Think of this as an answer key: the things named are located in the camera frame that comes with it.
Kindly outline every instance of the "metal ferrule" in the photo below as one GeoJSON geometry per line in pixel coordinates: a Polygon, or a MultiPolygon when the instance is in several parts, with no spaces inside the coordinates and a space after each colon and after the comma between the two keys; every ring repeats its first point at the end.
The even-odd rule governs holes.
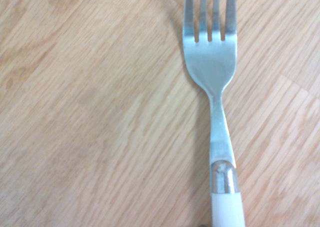
{"type": "Polygon", "coordinates": [[[211,165],[212,193],[234,194],[240,192],[236,168],[226,160],[211,165]]]}

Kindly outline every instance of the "white plastic handle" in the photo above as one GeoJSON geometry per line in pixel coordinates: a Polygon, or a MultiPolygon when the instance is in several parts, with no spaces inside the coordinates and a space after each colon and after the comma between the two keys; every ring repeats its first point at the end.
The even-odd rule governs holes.
{"type": "Polygon", "coordinates": [[[212,227],[245,227],[241,193],[211,193],[212,227]]]}

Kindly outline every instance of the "stainless steel fork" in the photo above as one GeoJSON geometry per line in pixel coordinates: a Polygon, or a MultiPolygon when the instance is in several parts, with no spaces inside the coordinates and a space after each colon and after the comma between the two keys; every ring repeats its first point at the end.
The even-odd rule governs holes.
{"type": "Polygon", "coordinates": [[[226,1],[225,40],[221,40],[219,0],[213,0],[212,41],[208,41],[207,0],[200,2],[199,41],[195,42],[193,0],[185,0],[183,52],[192,79],[207,93],[211,112],[210,191],[213,227],[244,227],[236,162],[222,94],[237,62],[236,0],[226,1]]]}

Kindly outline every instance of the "wood grain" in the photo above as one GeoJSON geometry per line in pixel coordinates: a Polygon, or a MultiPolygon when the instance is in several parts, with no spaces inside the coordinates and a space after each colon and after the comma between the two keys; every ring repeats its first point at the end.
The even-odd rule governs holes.
{"type": "MultiPolygon", "coordinates": [[[[319,4],[237,0],[223,101],[248,227],[320,226],[319,4]]],[[[1,227],[211,225],[183,5],[0,0],[1,227]]]]}

